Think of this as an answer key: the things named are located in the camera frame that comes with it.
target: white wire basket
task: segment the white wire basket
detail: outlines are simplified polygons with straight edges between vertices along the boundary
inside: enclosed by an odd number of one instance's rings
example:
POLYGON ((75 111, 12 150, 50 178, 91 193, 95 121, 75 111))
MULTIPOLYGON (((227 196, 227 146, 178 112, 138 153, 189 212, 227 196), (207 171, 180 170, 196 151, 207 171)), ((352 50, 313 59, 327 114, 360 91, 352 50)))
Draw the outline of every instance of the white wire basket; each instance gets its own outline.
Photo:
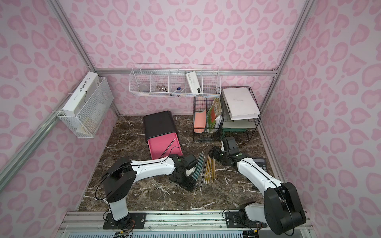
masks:
POLYGON ((135 96, 218 98, 221 94, 218 66, 210 70, 133 68, 129 85, 130 93, 135 96), (185 74, 191 71, 196 71, 201 93, 192 93, 190 90, 185 74))
POLYGON ((63 111, 57 115, 78 138, 94 138, 114 99, 106 78, 99 80, 100 85, 76 117, 66 116, 63 111))

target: black cable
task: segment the black cable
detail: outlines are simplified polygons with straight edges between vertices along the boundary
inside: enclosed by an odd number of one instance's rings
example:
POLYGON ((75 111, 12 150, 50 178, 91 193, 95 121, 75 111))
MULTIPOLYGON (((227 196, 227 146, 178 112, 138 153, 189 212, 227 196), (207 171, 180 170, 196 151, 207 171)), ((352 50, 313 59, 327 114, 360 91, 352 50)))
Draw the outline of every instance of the black cable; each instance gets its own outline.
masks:
POLYGON ((111 210, 105 211, 105 212, 103 213, 102 218, 103 218, 103 220, 104 220, 105 222, 107 222, 107 220, 104 218, 104 215, 106 214, 106 212, 111 212, 111 210))
POLYGON ((169 146, 165 149, 165 151, 162 153, 162 155, 158 158, 158 159, 161 159, 162 156, 165 154, 165 152, 169 149, 169 147, 171 147, 172 143, 174 142, 174 140, 169 144, 169 146))
MULTIPOLYGON (((226 155, 227 157, 230 157, 230 158, 233 158, 233 159, 237 159, 235 158, 234 156, 231 156, 231 155, 226 155)), ((251 163, 247 162, 246 160, 244 159, 240 159, 240 161, 243 161, 243 162, 246 162, 248 164, 251 165, 251 163)), ((292 226, 293 226, 293 230, 292 230, 292 234, 289 235, 287 234, 286 232, 284 232, 287 236, 293 236, 294 235, 294 232, 295 232, 295 224, 294 224, 294 220, 292 219, 292 214, 291 214, 291 211, 290 211, 290 208, 288 207, 288 204, 287 204, 287 201, 285 199, 285 197, 283 196, 283 193, 280 191, 280 189, 278 188, 278 186, 275 184, 274 181, 272 181, 269 177, 267 177, 264 173, 262 173, 262 171, 260 171, 258 168, 256 168, 255 166, 253 166, 256 170, 258 170, 258 172, 260 172, 264 177, 266 177, 271 183, 273 183, 276 187, 276 189, 278 190, 279 194, 282 196, 283 200, 285 201, 285 204, 286 204, 286 207, 287 207, 287 210, 288 210, 288 213, 290 214, 290 217, 291 217, 291 221, 292 221, 292 226)))
MULTIPOLYGON (((247 162, 246 160, 240 159, 240 161, 244 161, 244 162, 246 162, 246 163, 248 163, 248 164, 251 165, 251 163, 247 162)), ((286 234, 286 236, 293 236, 293 235, 294 235, 294 232, 295 232, 295 224, 294 224, 294 220, 292 219, 291 211, 290 211, 290 208, 288 207, 287 200, 286 200, 285 197, 283 196, 283 193, 280 191, 280 189, 278 188, 278 186, 275 184, 274 181, 272 181, 269 177, 267 177, 264 173, 262 173, 258 168, 256 168, 255 166, 253 166, 253 167, 254 167, 256 170, 258 170, 258 172, 260 172, 264 177, 266 177, 268 180, 270 180, 270 182, 272 182, 272 183, 275 185, 275 188, 278 189, 279 194, 282 196, 283 200, 285 201, 285 204, 286 204, 288 213, 290 214, 290 217, 291 217, 293 231, 292 231, 292 234, 291 234, 291 235, 287 234, 286 232, 284 232, 284 233, 286 234)))
MULTIPOLYGON (((180 148, 180 149, 182 149, 181 147, 173 146, 173 147, 171 148, 171 150, 169 151, 169 154, 170 154, 170 155, 171 155, 171 152, 172 152, 173 148, 180 148)), ((148 164, 143 164, 143 165, 152 165, 152 164, 156 164, 156 163, 162 163, 162 162, 166 161, 168 158, 169 158, 169 156, 166 157, 164 160, 160 160, 160 161, 152 162, 152 163, 148 163, 148 164)), ((124 168, 128 168, 129 166, 142 166, 142 165, 124 165, 124 166, 121 166, 121 167, 117 168, 117 169, 114 170, 113 172, 109 173, 106 177, 104 177, 104 178, 101 180, 101 182, 100 182, 100 183, 98 184, 98 186, 96 187, 96 189, 95 189, 95 199, 97 199, 97 200, 103 200, 103 199, 105 199, 105 198, 107 197, 108 194, 106 194, 106 196, 105 196, 104 198, 102 198, 102 199, 99 199, 99 198, 97 197, 97 191, 98 191, 98 189, 99 189, 99 186, 103 183, 103 181, 104 181, 106 178, 108 178, 110 175, 112 175, 112 174, 115 173, 116 171, 121 170, 121 169, 124 169, 124 168)))
POLYGON ((109 173, 106 177, 104 177, 104 178, 101 180, 101 182, 98 184, 98 186, 96 186, 96 189, 95 189, 95 199, 97 199, 97 200, 103 200, 103 199, 105 199, 105 198, 107 197, 108 194, 106 194, 106 196, 104 196, 104 198, 99 199, 99 198, 97 197, 97 195, 96 195, 99 186, 103 183, 103 181, 104 181, 106 178, 108 178, 110 175, 112 175, 112 174, 115 173, 116 171, 121 170, 121 169, 125 169, 125 168, 127 168, 127 167, 129 167, 129 166, 130 166, 130 165, 124 165, 124 166, 122 166, 122 167, 119 167, 119 168, 117 168, 116 170, 114 170, 113 172, 109 173))
MULTIPOLYGON (((229 211, 228 209, 224 209, 223 211, 222 211, 222 218, 223 219, 226 219, 226 217, 224 217, 224 211, 228 211, 228 212, 231 212, 231 211, 229 211)), ((242 225, 242 226, 244 226, 244 227, 247 227, 247 228, 249 228, 250 230, 251 230, 251 232, 249 233, 249 234, 247 234, 246 236, 243 236, 244 238, 246 238, 246 237, 249 237, 251 234, 253 234, 253 233, 255 233, 255 231, 253 230, 253 229, 251 229, 248 225, 246 225, 241 219, 240 219, 240 222, 238 222, 236 219, 234 220, 234 222, 235 223, 238 223, 238 224, 240 224, 240 225, 242 225)))

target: white book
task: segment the white book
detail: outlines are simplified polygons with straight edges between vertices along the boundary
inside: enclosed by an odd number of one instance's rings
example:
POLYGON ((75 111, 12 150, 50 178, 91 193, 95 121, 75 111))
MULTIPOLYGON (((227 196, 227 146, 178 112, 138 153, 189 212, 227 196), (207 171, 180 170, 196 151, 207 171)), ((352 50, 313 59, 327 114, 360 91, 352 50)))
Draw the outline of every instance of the white book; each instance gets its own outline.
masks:
POLYGON ((76 117, 82 107, 99 86, 98 74, 88 72, 79 86, 75 89, 62 111, 66 116, 76 117))
POLYGON ((257 124, 254 122, 250 122, 248 119, 244 120, 234 120, 232 122, 230 121, 224 121, 222 124, 223 128, 234 128, 234 129, 255 129, 257 127, 257 124))
POLYGON ((232 120, 259 118, 259 108, 247 88, 224 88, 222 93, 232 120))

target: pink leopard print wall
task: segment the pink leopard print wall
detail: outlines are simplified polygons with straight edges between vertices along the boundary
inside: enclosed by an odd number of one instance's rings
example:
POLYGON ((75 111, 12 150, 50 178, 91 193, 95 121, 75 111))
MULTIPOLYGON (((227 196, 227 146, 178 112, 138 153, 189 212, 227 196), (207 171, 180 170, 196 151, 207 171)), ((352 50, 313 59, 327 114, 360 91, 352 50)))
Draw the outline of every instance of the pink leopard print wall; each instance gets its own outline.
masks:
POLYGON ((97 67, 277 67, 304 0, 61 0, 97 67))
POLYGON ((0 170, 87 71, 44 0, 0 3, 0 170))
POLYGON ((319 0, 263 122, 321 238, 381 236, 381 1, 319 0))
POLYGON ((94 139, 59 122, 0 194, 0 237, 54 237, 75 211, 116 123, 110 109, 94 139))
MULTIPOLYGON (((135 97, 129 92, 128 75, 103 75, 122 115, 147 115, 170 110, 173 114, 193 114, 192 97, 135 97)), ((258 105, 273 80, 272 76, 222 76, 221 86, 250 86, 258 105)))

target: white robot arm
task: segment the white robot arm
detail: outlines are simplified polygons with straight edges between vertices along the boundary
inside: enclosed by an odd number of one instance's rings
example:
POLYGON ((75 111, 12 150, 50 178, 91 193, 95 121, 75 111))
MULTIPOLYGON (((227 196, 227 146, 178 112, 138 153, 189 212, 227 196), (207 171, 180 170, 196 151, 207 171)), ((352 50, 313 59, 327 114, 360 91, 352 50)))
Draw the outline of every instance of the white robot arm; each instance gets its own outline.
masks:
POLYGON ((269 175, 252 157, 239 151, 233 137, 224 138, 222 144, 221 149, 213 147, 209 156, 247 177, 264 197, 264 205, 252 203, 245 206, 241 219, 267 223, 277 235, 306 222, 298 192, 292 183, 283 183, 269 175))
MULTIPOLYGON (((296 188, 290 182, 282 183, 269 175, 255 162, 257 159, 241 153, 233 137, 222 140, 223 147, 213 147, 209 156, 231 166, 247 177, 263 194, 264 205, 252 203, 242 210, 241 219, 267 223, 280 235, 306 222, 296 188)), ((129 213, 126 197, 132 184, 141 179, 166 174, 187 191, 192 191, 196 181, 191 177, 197 166, 193 155, 170 155, 159 160, 135 161, 122 157, 102 176, 102 183, 115 221, 127 222, 129 213)))
POLYGON ((188 191, 192 191, 196 181, 191 174, 195 171, 197 160, 193 155, 170 155, 158 160, 136 161, 122 157, 102 176, 102 183, 115 221, 128 217, 127 194, 134 182, 157 175, 169 175, 188 191))

